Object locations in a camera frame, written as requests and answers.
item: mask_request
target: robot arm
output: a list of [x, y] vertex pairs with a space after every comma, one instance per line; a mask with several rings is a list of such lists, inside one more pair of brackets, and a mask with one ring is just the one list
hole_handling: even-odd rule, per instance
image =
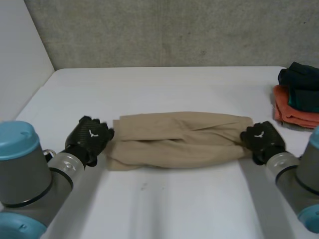
[[65, 150], [47, 164], [34, 128], [0, 124], [0, 238], [38, 239], [84, 173], [114, 136], [106, 123], [89, 117], [68, 136]]
[[299, 221], [319, 233], [319, 128], [312, 133], [301, 159], [286, 152], [286, 146], [267, 121], [248, 127], [242, 141], [258, 165], [265, 164]]

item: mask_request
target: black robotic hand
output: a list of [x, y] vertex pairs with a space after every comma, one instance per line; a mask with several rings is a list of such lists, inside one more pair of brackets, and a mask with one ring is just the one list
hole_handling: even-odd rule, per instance
[[286, 152], [284, 140], [269, 121], [248, 127], [240, 138], [253, 152], [253, 160], [258, 165], [266, 164], [277, 153]]
[[94, 167], [97, 156], [114, 137], [114, 130], [99, 119], [84, 116], [65, 141], [64, 152], [77, 156], [84, 166]]

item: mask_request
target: dark green cloth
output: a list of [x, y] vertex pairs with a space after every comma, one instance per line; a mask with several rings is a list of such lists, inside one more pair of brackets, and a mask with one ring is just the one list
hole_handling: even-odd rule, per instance
[[319, 113], [319, 69], [297, 62], [278, 75], [279, 85], [289, 87], [289, 106]]

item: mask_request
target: beige pants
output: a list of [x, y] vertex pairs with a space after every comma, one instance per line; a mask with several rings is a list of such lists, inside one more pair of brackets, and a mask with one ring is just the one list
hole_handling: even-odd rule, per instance
[[240, 133], [252, 124], [248, 117], [200, 112], [122, 116], [105, 150], [108, 167], [194, 168], [236, 160], [248, 153]]

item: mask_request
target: gray concrete wall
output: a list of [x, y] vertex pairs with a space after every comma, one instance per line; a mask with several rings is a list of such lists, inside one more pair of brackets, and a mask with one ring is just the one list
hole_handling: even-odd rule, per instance
[[25, 0], [55, 67], [319, 67], [319, 0]]

